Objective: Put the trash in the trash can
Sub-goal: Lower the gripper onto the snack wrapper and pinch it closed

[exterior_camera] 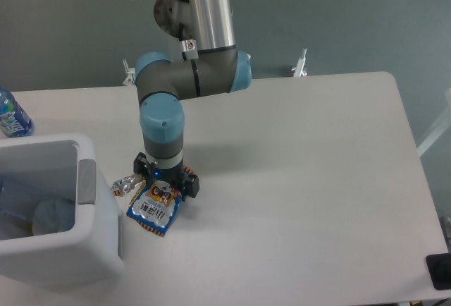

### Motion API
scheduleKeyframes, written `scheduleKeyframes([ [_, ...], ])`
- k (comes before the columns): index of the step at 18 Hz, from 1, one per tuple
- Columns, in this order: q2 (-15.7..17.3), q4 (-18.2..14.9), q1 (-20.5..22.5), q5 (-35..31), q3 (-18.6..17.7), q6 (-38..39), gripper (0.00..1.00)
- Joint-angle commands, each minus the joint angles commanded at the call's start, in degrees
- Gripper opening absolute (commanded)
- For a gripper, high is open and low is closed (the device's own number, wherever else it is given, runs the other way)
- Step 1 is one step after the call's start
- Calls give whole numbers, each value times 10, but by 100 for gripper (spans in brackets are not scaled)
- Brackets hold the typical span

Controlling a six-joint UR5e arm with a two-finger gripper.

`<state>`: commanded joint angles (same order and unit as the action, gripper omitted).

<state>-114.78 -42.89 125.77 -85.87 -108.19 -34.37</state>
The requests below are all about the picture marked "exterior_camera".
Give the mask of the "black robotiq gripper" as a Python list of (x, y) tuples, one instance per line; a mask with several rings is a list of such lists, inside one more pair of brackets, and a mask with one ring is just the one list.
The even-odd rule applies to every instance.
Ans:
[(172, 168), (160, 169), (147, 161), (146, 154), (139, 152), (133, 161), (133, 173), (146, 181), (146, 188), (150, 188), (154, 181), (161, 180), (178, 190), (182, 201), (187, 197), (194, 199), (200, 188), (199, 177), (195, 173), (183, 171), (183, 160)]

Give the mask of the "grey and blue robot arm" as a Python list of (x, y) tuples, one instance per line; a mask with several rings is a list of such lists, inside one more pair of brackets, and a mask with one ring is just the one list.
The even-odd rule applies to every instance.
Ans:
[(236, 47), (229, 0), (158, 0), (154, 15), (178, 40), (182, 59), (151, 52), (135, 64), (145, 149), (135, 169), (146, 180), (168, 182), (182, 197), (195, 197), (199, 179), (183, 167), (182, 102), (248, 88), (251, 63)]

